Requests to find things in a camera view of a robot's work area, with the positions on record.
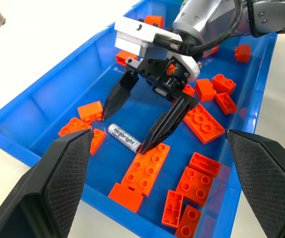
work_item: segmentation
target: battery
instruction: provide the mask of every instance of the battery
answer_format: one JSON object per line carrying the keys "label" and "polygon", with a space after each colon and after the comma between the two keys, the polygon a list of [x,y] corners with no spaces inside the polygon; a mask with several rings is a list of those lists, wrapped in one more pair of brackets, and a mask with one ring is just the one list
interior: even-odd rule
{"label": "battery", "polygon": [[111,124],[108,127],[108,132],[134,153],[139,151],[141,143],[116,124]]}

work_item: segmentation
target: white floor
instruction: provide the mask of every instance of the white floor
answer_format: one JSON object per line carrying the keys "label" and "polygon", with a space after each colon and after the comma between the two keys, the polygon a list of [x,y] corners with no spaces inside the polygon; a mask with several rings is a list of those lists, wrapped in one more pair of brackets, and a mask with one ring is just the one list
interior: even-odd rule
{"label": "white floor", "polygon": [[[105,0],[102,6],[93,0],[0,0],[0,11],[7,19],[0,28],[0,108],[136,2]],[[277,40],[256,133],[285,147],[285,35]],[[27,170],[0,149],[0,205]],[[135,236],[84,202],[79,204],[69,235]],[[265,237],[244,196],[231,237]]]}

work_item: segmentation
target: robotic arm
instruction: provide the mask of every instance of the robotic arm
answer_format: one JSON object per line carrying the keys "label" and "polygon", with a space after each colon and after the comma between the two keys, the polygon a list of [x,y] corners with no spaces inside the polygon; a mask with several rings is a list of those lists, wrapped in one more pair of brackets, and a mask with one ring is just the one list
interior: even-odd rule
{"label": "robotic arm", "polygon": [[103,120],[122,107],[138,75],[173,103],[149,131],[140,151],[145,153],[170,136],[197,105],[183,92],[200,73],[197,61],[229,37],[285,33],[285,0],[185,0],[168,30],[126,17],[114,28],[115,46],[143,59],[127,59],[127,72],[106,100]]}

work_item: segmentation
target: blue tray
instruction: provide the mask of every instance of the blue tray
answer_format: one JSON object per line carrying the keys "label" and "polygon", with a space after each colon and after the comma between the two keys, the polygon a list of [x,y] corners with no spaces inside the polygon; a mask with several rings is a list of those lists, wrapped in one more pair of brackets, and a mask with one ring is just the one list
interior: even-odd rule
{"label": "blue tray", "polygon": [[[143,0],[126,16],[144,19],[147,14],[161,15],[169,27],[180,4],[177,0]],[[222,73],[237,83],[232,95],[238,106],[234,115],[225,116],[216,102],[202,103],[224,128],[254,132],[276,37],[276,34],[270,34],[258,39],[232,38],[221,44],[216,54],[203,60],[199,78],[212,79]],[[115,62],[119,49],[114,47],[114,40],[112,24],[3,107],[0,110],[0,148],[33,166],[58,138],[60,128],[78,116],[77,107],[97,100],[103,103],[124,72],[124,67]],[[239,43],[252,47],[253,56],[248,64],[234,59],[234,48]],[[152,92],[145,80],[140,80],[118,113],[108,122],[96,121],[92,126],[107,131],[110,123],[116,123],[143,141],[153,123],[170,106],[168,101]],[[121,182],[135,157],[110,135],[90,158],[82,199],[141,237],[173,237],[175,230],[161,224],[167,192],[168,189],[175,190],[196,151],[223,166],[214,180],[206,206],[198,207],[203,214],[195,237],[229,237],[241,187],[225,138],[222,136],[203,145],[182,122],[165,144],[171,146],[171,151],[153,190],[144,198],[137,214],[107,197],[114,184]]]}

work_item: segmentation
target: orange lego brick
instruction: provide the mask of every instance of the orange lego brick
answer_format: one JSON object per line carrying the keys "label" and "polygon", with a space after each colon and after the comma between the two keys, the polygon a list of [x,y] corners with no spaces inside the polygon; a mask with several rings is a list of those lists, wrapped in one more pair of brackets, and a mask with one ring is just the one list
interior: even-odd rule
{"label": "orange lego brick", "polygon": [[215,100],[225,115],[229,115],[237,111],[236,104],[227,93],[217,94],[215,96]]}
{"label": "orange lego brick", "polygon": [[186,167],[176,191],[197,205],[204,206],[210,193],[213,178]]}
{"label": "orange lego brick", "polygon": [[214,48],[211,49],[211,51],[206,54],[203,58],[206,58],[208,56],[211,56],[212,54],[215,54],[219,50],[220,46],[215,46]]}
{"label": "orange lego brick", "polygon": [[98,129],[94,129],[94,138],[92,140],[91,151],[90,151],[91,155],[94,155],[96,153],[96,151],[101,146],[105,138],[106,138],[105,132]]}
{"label": "orange lego brick", "polygon": [[231,95],[236,87],[236,83],[234,83],[234,81],[226,78],[222,74],[217,74],[213,78],[212,85],[217,93],[228,93],[228,95]]}
{"label": "orange lego brick", "polygon": [[146,154],[138,153],[123,177],[121,184],[149,196],[169,150],[168,145],[161,143]]}
{"label": "orange lego brick", "polygon": [[189,166],[214,178],[216,178],[221,168],[220,163],[196,152],[193,154]]}
{"label": "orange lego brick", "polygon": [[143,196],[137,191],[116,183],[109,193],[108,197],[132,212],[138,212]]}
{"label": "orange lego brick", "polygon": [[96,120],[101,120],[103,116],[103,106],[100,101],[83,105],[77,108],[79,117],[87,124]]}
{"label": "orange lego brick", "polygon": [[59,136],[64,136],[79,130],[91,129],[92,127],[78,118],[72,118],[62,129],[58,132]]}
{"label": "orange lego brick", "polygon": [[251,58],[250,45],[239,44],[235,49],[235,59],[238,62],[248,63]]}
{"label": "orange lego brick", "polygon": [[194,207],[187,205],[182,215],[180,224],[175,232],[177,238],[194,237],[202,213]]}
{"label": "orange lego brick", "polygon": [[132,53],[129,53],[127,51],[120,51],[117,55],[116,55],[116,62],[123,65],[123,66],[126,66],[126,60],[128,58],[133,58],[134,60],[137,60],[138,57]]}
{"label": "orange lego brick", "polygon": [[164,29],[164,18],[162,16],[147,15],[144,23]]}
{"label": "orange lego brick", "polygon": [[199,79],[195,83],[195,91],[198,99],[202,102],[211,101],[216,95],[213,85],[209,79]]}
{"label": "orange lego brick", "polygon": [[191,87],[191,85],[187,84],[185,88],[183,89],[184,93],[187,93],[188,95],[194,97],[195,96],[195,89]]}
{"label": "orange lego brick", "polygon": [[162,216],[162,224],[177,228],[182,210],[183,194],[169,190]]}
{"label": "orange lego brick", "polygon": [[225,129],[201,104],[189,111],[184,121],[203,144],[215,140],[225,132]]}

